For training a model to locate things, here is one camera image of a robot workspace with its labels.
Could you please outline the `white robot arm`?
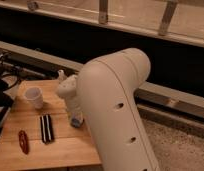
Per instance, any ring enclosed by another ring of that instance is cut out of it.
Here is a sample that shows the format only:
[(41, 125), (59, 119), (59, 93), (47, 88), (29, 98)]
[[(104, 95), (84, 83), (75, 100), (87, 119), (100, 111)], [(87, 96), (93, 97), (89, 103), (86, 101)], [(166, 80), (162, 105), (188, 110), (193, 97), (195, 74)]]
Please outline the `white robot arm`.
[(58, 85), (70, 120), (85, 120), (104, 171), (160, 171), (134, 100), (150, 69), (143, 51), (128, 48), (89, 61)]

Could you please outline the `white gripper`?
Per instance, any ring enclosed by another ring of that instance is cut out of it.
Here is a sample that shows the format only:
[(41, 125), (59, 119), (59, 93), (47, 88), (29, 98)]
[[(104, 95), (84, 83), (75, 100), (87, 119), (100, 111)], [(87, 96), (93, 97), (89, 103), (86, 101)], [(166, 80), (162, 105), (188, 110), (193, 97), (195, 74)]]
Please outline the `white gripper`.
[(82, 110), (78, 102), (71, 101), (69, 103), (68, 109), (71, 114), (71, 120), (73, 122), (77, 121), (82, 123), (84, 121)]

